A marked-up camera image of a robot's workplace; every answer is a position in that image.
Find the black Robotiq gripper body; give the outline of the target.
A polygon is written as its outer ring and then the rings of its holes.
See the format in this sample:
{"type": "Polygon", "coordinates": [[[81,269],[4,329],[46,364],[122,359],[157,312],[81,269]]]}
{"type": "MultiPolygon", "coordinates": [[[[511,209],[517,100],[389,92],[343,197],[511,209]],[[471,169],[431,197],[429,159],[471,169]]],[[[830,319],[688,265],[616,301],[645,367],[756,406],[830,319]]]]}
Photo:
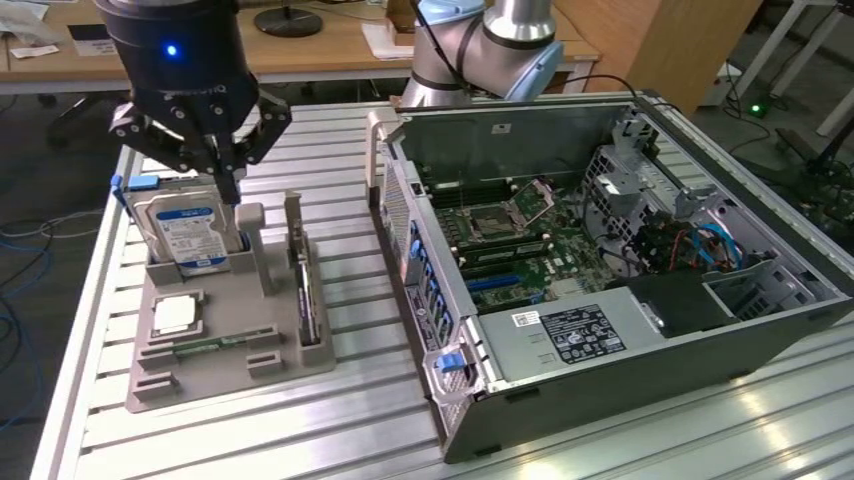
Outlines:
{"type": "Polygon", "coordinates": [[[234,131],[259,101],[232,1],[100,1],[96,4],[130,83],[130,101],[164,117],[165,104],[224,111],[234,131]]]}

